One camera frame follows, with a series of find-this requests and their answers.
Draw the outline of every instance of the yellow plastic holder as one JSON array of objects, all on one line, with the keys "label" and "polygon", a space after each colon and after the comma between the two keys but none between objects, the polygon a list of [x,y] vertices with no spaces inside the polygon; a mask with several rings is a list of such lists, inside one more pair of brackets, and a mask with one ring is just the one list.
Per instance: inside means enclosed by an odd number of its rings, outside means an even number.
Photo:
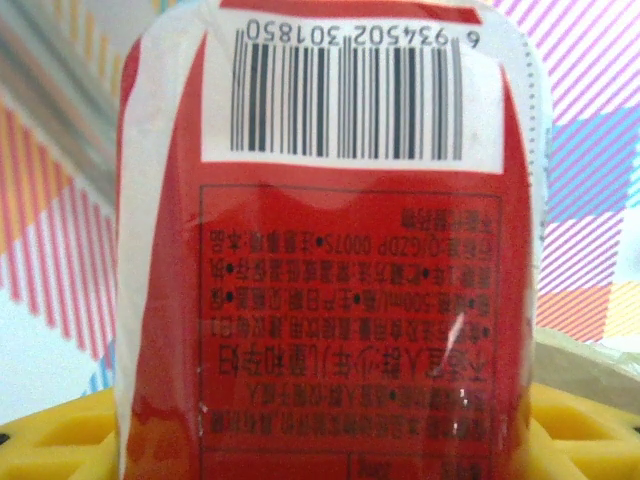
[{"label": "yellow plastic holder", "polygon": [[[531,480],[640,480],[640,416],[542,385],[532,406]],[[115,428],[111,390],[0,427],[0,480],[115,480]]]}]

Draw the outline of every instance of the red package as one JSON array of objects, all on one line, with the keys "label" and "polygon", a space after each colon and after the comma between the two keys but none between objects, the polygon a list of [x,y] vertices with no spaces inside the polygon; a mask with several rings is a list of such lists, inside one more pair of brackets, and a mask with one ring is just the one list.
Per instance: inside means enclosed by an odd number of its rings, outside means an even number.
[{"label": "red package", "polygon": [[478,2],[203,1],[143,35],[120,478],[526,478],[531,52]]}]

